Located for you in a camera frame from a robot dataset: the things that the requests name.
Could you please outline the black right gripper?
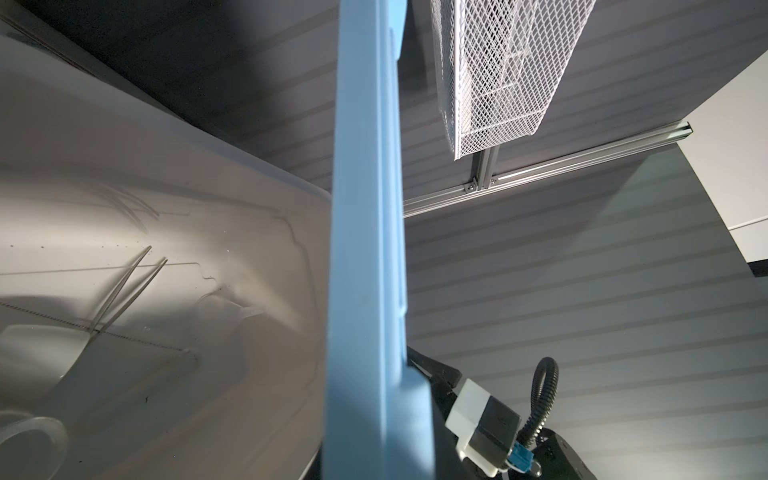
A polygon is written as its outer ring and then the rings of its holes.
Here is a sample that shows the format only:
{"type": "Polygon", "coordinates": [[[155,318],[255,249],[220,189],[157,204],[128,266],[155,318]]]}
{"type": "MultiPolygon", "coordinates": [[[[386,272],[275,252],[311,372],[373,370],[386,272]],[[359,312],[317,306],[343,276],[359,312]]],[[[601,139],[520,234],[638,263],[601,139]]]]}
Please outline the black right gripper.
{"type": "Polygon", "coordinates": [[[545,426],[556,400],[559,366],[545,357],[536,366],[531,394],[530,413],[521,417],[521,426],[507,459],[508,469],[486,478],[468,459],[456,452],[457,437],[446,427],[448,414],[457,399],[460,384],[468,379],[442,362],[427,357],[413,348],[407,349],[408,365],[429,381],[433,399],[435,438],[435,477],[437,479],[593,479],[573,448],[555,431],[545,426]]]}

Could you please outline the blue plastic bin lid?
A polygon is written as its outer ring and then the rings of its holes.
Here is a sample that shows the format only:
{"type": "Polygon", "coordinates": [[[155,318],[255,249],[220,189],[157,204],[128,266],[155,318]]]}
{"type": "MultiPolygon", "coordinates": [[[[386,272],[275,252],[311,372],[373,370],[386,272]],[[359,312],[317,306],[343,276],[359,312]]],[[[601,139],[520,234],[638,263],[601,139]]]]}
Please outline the blue plastic bin lid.
{"type": "Polygon", "coordinates": [[[407,3],[340,5],[330,237],[326,479],[431,479],[427,380],[407,364],[397,62],[407,3]]]}

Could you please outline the white plastic storage bin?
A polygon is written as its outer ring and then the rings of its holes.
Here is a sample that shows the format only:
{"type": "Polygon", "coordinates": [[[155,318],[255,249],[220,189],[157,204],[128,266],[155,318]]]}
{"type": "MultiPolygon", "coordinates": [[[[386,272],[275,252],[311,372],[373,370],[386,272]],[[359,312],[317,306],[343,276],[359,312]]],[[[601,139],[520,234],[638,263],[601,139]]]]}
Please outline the white plastic storage bin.
{"type": "Polygon", "coordinates": [[[1,31],[1,475],[302,479],[330,197],[1,31]]]}

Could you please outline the metal tweezers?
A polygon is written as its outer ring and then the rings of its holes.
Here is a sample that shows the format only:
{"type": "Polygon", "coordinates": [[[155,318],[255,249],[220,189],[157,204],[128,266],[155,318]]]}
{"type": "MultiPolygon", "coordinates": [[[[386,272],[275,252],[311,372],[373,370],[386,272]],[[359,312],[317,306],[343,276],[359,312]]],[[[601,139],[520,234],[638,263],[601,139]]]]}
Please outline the metal tweezers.
{"type": "Polygon", "coordinates": [[[141,296],[141,294],[147,289],[151,282],[159,275],[162,269],[167,265],[168,258],[163,257],[158,265],[150,272],[150,274],[138,285],[133,293],[121,304],[121,306],[112,314],[110,318],[107,318],[107,314],[112,310],[113,305],[122,294],[131,276],[141,265],[144,258],[150,253],[152,246],[147,246],[141,253],[133,260],[129,266],[125,269],[122,275],[119,277],[115,286],[110,290],[106,299],[101,303],[94,318],[90,321],[88,327],[88,342],[87,346],[90,346],[98,337],[92,337],[91,332],[94,330],[108,330],[119,317],[127,311],[127,309],[141,296]]]}

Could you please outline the test tube brush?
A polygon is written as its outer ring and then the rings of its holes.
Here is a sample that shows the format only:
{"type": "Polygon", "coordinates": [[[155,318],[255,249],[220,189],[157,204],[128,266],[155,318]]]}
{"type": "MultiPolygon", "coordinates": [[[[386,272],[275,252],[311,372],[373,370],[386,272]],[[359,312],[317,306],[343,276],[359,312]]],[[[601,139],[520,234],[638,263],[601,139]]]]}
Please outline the test tube brush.
{"type": "MultiPolygon", "coordinates": [[[[61,318],[58,318],[58,317],[55,317],[55,316],[51,316],[51,315],[48,315],[48,314],[45,314],[45,313],[42,313],[42,312],[37,312],[37,311],[30,310],[30,309],[27,309],[27,308],[23,308],[23,307],[19,307],[19,306],[16,306],[16,305],[12,305],[12,304],[9,304],[9,303],[3,302],[3,301],[1,301],[1,306],[5,307],[5,308],[8,308],[8,309],[11,309],[11,310],[15,310],[17,312],[22,312],[22,313],[25,313],[25,314],[28,314],[28,315],[32,315],[32,316],[35,316],[35,317],[39,317],[39,318],[43,318],[43,319],[50,320],[50,321],[53,321],[53,322],[57,322],[57,323],[60,323],[60,324],[66,325],[66,326],[74,327],[76,329],[84,330],[86,333],[89,333],[88,328],[84,324],[81,324],[81,323],[78,323],[78,322],[75,322],[75,321],[64,320],[64,319],[61,319],[61,318]]],[[[111,337],[114,337],[116,339],[120,339],[120,340],[124,340],[124,341],[128,341],[128,342],[133,342],[133,343],[137,343],[137,344],[151,346],[151,347],[162,349],[162,350],[168,350],[168,351],[173,351],[173,352],[177,352],[177,353],[192,353],[192,350],[190,350],[189,348],[182,348],[182,347],[162,344],[162,343],[158,343],[158,342],[153,342],[153,341],[149,341],[149,340],[144,340],[144,339],[140,339],[140,338],[124,335],[124,334],[114,333],[114,332],[111,332],[109,330],[98,330],[98,329],[96,329],[93,332],[91,332],[91,336],[92,337],[104,336],[104,335],[111,336],[111,337]]]]}

